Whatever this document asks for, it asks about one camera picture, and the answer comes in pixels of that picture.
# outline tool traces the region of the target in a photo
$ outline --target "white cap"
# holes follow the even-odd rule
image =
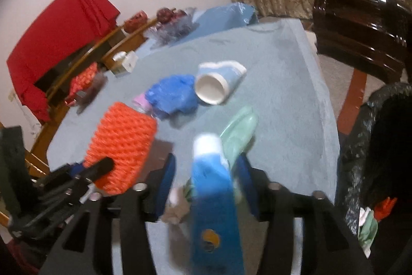
[[[204,154],[219,154],[223,157],[222,140],[217,134],[202,133],[194,138],[193,158]]]

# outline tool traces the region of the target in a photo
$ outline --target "light green plastic object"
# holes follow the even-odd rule
[[[241,153],[243,153],[255,134],[259,118],[249,106],[241,108],[229,121],[220,138],[222,139],[223,152],[228,161],[229,169],[232,171],[234,164]],[[234,196],[236,203],[242,199],[238,181],[234,179]],[[192,183],[188,180],[183,190],[188,202],[192,198]]]

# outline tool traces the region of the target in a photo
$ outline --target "light blue tablecloth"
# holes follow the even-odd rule
[[[240,86],[220,106],[200,106],[194,118],[161,121],[157,138],[174,143],[177,171],[174,185],[190,177],[192,141],[200,132],[220,134],[244,105],[259,115],[251,164],[291,191],[311,194],[323,190],[334,199],[339,142],[329,92],[300,21],[283,19],[216,33],[187,43],[161,48],[140,59],[132,74],[109,82],[81,115],[71,109],[47,152],[52,170],[83,159],[88,143],[108,107],[131,100],[160,78],[196,74],[199,63],[236,60],[248,72]],[[244,204],[238,211],[247,274],[256,274],[262,253],[265,223],[257,223]],[[147,225],[159,275],[188,273],[185,224]],[[294,272],[300,265],[301,223],[296,225]],[[118,240],[114,244],[115,274],[121,273]]]

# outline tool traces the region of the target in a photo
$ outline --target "yellow circle logo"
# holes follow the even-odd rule
[[[220,237],[215,231],[211,229],[204,230],[202,232],[202,244],[203,248],[211,253],[220,245]]]

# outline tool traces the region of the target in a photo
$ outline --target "paper cup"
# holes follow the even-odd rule
[[[223,103],[234,91],[246,68],[237,61],[207,62],[199,65],[194,90],[208,104]]]

